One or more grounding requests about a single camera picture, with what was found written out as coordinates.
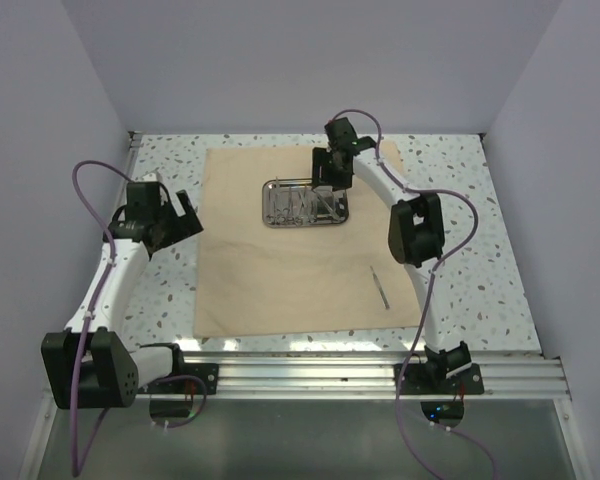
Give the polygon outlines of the steel scalpel handle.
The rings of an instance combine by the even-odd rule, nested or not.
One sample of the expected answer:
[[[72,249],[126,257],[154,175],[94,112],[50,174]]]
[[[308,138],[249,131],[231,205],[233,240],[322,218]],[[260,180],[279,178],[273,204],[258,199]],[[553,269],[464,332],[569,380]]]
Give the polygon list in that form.
[[[376,273],[373,265],[370,265],[369,268],[370,268],[370,271],[371,271],[371,275],[372,275],[374,284],[375,284],[375,286],[378,289],[378,292],[380,294],[383,306],[384,306],[385,310],[389,310],[390,309],[390,303],[389,303],[388,297],[386,296],[386,293],[385,293],[385,291],[383,289],[383,286],[381,284],[379,276],[377,275],[377,273]]]
[[[331,204],[328,203],[327,200],[322,196],[322,194],[320,192],[318,192],[317,190],[315,190],[314,193],[315,193],[315,196],[318,199],[318,201],[323,206],[323,209],[329,213],[331,219],[333,221],[339,221],[340,216],[337,213],[337,211],[331,206]]]

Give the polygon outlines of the beige cloth wrap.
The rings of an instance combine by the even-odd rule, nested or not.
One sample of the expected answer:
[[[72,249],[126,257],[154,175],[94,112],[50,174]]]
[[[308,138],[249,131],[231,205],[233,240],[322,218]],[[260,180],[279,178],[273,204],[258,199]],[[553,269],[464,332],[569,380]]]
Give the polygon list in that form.
[[[262,188],[310,175],[309,146],[208,150],[202,180],[194,333],[240,337],[413,327],[420,308],[388,248],[389,210],[362,180],[339,226],[269,228]],[[385,310],[373,265],[388,297]]]

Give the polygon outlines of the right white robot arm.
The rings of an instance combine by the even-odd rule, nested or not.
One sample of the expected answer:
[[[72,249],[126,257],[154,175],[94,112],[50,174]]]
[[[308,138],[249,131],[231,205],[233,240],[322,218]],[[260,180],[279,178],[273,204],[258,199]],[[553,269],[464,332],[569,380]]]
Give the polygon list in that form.
[[[312,152],[311,185],[348,190],[353,180],[362,180],[389,209],[388,248],[393,259],[405,267],[421,310],[417,337],[423,337],[425,379],[431,389],[448,392],[461,380],[461,372],[471,366],[469,348],[455,340],[436,322],[442,319],[434,308],[433,292],[437,270],[462,250],[477,233],[478,214],[465,196],[448,189],[423,189],[406,178],[382,155],[382,130],[377,137],[360,137],[342,110],[324,126],[328,146]],[[465,203],[473,226],[467,237],[450,250],[445,249],[445,229],[441,197],[449,195]]]

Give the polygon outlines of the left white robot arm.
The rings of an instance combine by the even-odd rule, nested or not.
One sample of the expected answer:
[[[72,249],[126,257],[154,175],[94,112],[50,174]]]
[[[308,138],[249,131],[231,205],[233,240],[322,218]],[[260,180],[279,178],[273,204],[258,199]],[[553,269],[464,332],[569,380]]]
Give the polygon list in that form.
[[[132,182],[125,204],[105,227],[100,261],[81,305],[62,331],[46,334],[41,344],[51,391],[63,410],[128,407],[151,383],[173,393],[188,379],[175,344],[130,350],[120,338],[132,293],[154,254],[203,230],[188,193],[170,194],[159,181]]]

